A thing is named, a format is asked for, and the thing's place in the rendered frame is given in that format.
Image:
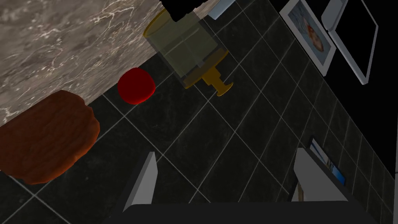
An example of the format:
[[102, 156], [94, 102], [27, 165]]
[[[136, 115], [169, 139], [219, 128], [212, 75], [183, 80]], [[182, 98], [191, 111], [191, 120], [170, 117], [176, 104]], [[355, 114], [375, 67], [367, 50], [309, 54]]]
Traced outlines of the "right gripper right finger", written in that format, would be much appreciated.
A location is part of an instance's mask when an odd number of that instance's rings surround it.
[[309, 148], [298, 148], [291, 201], [349, 201], [349, 193]]

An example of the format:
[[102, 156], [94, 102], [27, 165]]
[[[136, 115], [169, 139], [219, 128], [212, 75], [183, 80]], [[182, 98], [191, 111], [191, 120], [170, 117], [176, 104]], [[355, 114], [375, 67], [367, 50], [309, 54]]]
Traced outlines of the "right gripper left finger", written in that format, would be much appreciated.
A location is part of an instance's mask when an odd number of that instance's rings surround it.
[[122, 195], [122, 211], [132, 205], [151, 204], [158, 176], [155, 153], [149, 151], [139, 161]]

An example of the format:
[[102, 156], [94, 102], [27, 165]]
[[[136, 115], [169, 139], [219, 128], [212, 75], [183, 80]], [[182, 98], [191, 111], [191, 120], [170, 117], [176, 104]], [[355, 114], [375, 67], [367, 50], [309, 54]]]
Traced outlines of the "blue framed picture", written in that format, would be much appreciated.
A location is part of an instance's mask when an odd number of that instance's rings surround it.
[[309, 148], [313, 151], [316, 157], [327, 166], [327, 168], [332, 172], [332, 174], [342, 183], [343, 186], [346, 184], [346, 178], [339, 170], [338, 166], [329, 158], [328, 154], [317, 142], [314, 135], [311, 135], [309, 139]]

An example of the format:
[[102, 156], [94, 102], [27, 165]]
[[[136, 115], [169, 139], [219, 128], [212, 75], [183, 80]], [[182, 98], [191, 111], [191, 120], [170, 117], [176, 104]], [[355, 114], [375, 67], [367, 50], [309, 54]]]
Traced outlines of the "red apple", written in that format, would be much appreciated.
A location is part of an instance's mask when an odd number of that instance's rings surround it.
[[155, 92], [155, 87], [150, 74], [139, 67], [128, 70], [117, 83], [120, 97], [131, 105], [137, 105], [149, 99]]

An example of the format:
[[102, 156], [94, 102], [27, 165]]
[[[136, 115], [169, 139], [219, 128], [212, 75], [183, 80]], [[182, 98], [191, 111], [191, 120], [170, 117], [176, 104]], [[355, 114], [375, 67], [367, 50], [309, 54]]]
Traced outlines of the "brown bread loaf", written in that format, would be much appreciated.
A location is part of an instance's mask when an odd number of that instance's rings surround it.
[[0, 127], [0, 171], [30, 185], [55, 179], [94, 145], [92, 108], [60, 90]]

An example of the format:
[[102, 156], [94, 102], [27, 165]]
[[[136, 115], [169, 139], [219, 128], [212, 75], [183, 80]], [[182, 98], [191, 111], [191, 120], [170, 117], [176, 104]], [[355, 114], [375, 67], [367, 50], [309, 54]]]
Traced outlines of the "glass jar with gold lid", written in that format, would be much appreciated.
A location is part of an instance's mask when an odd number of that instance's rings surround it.
[[201, 79], [213, 86], [218, 96], [232, 87], [232, 83], [225, 84], [221, 80], [216, 68], [228, 55], [228, 50], [201, 24], [194, 12], [175, 22], [163, 9], [147, 25], [143, 36], [173, 69], [185, 89]]

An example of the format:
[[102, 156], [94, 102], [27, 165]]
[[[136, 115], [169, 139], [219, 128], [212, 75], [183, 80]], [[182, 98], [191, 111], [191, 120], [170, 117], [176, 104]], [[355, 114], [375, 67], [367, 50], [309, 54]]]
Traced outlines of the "white framed picture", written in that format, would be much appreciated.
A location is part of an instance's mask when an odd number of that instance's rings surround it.
[[305, 0], [289, 0], [280, 16], [322, 76], [326, 76], [336, 46]]

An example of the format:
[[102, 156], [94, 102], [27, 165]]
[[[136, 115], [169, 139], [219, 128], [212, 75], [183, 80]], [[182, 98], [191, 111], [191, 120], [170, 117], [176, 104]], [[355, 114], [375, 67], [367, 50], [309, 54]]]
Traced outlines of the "white framed window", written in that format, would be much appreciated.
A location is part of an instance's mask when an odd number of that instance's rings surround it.
[[321, 21], [358, 80], [367, 84], [379, 26], [364, 0], [330, 0]]

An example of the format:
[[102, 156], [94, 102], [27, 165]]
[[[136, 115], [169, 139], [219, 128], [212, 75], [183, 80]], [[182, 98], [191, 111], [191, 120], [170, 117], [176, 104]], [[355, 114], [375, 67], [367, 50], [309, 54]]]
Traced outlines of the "pale blue object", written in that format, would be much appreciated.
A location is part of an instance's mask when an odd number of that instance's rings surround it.
[[235, 0], [220, 0], [208, 13], [208, 16], [217, 20], [234, 2]]

